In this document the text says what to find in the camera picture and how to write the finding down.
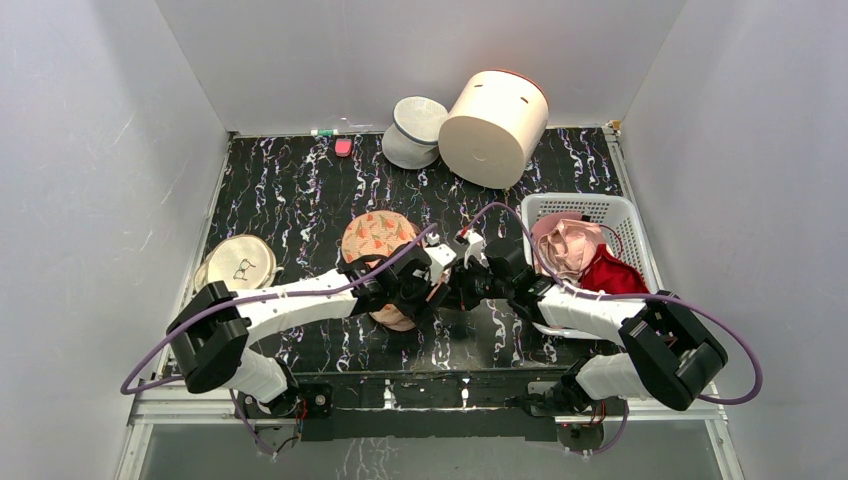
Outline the small pink object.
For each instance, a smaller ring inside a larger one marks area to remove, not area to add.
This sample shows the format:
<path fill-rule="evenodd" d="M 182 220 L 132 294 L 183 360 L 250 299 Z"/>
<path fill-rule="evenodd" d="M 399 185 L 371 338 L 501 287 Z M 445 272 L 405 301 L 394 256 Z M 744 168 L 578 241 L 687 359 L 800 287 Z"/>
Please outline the small pink object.
<path fill-rule="evenodd" d="M 338 158 L 348 158 L 352 155 L 354 143 L 349 138 L 337 138 L 334 143 L 334 153 Z"/>

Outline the pink bra in basket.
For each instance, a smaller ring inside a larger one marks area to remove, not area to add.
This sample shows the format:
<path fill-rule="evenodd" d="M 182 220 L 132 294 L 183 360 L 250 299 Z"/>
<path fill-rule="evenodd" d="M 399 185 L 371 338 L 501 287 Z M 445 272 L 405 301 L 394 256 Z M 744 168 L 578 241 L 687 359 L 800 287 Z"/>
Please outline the pink bra in basket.
<path fill-rule="evenodd" d="M 598 248 L 607 243 L 601 227 L 583 219 L 579 212 L 549 214 L 533 225 L 532 255 L 537 273 L 549 276 L 547 266 L 558 278 L 578 284 L 591 265 Z"/>

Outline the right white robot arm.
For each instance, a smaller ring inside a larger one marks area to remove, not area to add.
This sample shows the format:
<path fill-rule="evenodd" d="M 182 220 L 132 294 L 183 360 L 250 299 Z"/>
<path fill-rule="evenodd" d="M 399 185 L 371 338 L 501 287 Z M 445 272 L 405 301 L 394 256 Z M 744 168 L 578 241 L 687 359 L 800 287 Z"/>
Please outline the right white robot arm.
<path fill-rule="evenodd" d="M 728 362 L 724 347 L 671 294 L 608 300 L 559 285 L 527 264 L 517 242 L 487 243 L 472 230 L 457 234 L 451 246 L 457 259 L 444 306 L 468 311 L 503 300 L 523 321 L 587 333 L 621 349 L 580 358 L 546 390 L 530 387 L 513 399 L 532 415 L 587 414 L 611 397 L 653 398 L 684 411 Z"/>

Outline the white plastic basket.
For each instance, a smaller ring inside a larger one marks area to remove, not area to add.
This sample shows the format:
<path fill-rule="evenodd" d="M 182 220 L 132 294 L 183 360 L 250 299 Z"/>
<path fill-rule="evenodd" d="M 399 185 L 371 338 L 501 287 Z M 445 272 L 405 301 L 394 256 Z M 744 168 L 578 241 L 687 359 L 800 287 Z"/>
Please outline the white plastic basket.
<path fill-rule="evenodd" d="M 638 211 L 623 197 L 581 193 L 539 193 L 522 201 L 522 223 L 531 231 L 537 220 L 553 213 L 579 212 L 598 224 L 607 248 L 619 260 L 634 267 L 650 292 L 659 290 L 651 264 L 648 242 Z M 610 294 L 590 291 L 578 284 L 544 294 L 540 303 L 543 316 L 533 326 L 544 335 L 579 340 L 608 340 L 621 344 L 618 334 L 623 322 L 636 316 L 645 306 L 643 300 L 610 300 Z"/>

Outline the cream cylindrical hamper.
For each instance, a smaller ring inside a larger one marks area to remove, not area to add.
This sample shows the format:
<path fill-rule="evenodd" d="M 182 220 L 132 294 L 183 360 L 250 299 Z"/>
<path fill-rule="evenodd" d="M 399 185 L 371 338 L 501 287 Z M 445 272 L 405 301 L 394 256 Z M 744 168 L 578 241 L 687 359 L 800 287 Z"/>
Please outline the cream cylindrical hamper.
<path fill-rule="evenodd" d="M 548 119 L 547 97 L 535 82 L 506 70 L 479 72 L 440 127 L 440 156 L 465 181 L 509 189 L 521 179 Z"/>

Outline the red garment in basket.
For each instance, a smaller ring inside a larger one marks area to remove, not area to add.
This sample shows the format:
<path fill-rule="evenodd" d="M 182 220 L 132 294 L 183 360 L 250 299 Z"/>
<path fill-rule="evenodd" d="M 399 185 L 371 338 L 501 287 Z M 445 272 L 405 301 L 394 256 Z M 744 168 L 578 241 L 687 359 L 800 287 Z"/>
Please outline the red garment in basket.
<path fill-rule="evenodd" d="M 642 275 L 631 265 L 614 257 L 606 244 L 600 244 L 579 280 L 580 287 L 607 294 L 649 293 Z"/>

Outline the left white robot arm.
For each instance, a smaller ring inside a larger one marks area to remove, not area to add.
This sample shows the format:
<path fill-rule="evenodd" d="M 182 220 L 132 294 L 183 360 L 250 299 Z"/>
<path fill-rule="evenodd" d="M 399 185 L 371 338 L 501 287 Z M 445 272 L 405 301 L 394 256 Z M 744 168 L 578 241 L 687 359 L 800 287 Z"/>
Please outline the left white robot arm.
<path fill-rule="evenodd" d="M 413 241 L 390 256 L 366 255 L 317 277 L 255 290 L 204 286 L 167 329 L 186 389 L 237 392 L 272 416 L 287 416 L 304 394 L 290 367 L 252 347 L 313 322 L 371 314 L 392 306 L 412 322 L 431 318 L 449 288 L 442 276 L 456 262 L 444 243 Z"/>

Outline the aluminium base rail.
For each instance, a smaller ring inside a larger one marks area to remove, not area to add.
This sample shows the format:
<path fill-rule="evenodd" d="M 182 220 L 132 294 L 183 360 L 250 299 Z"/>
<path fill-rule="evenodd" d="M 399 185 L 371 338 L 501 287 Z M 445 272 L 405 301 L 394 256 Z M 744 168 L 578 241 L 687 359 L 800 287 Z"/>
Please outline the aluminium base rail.
<path fill-rule="evenodd" d="M 510 404 L 551 378 L 456 372 L 313 377 L 283 418 L 174 384 L 134 404 L 121 479 L 738 479 L 719 407 L 607 399 Z"/>

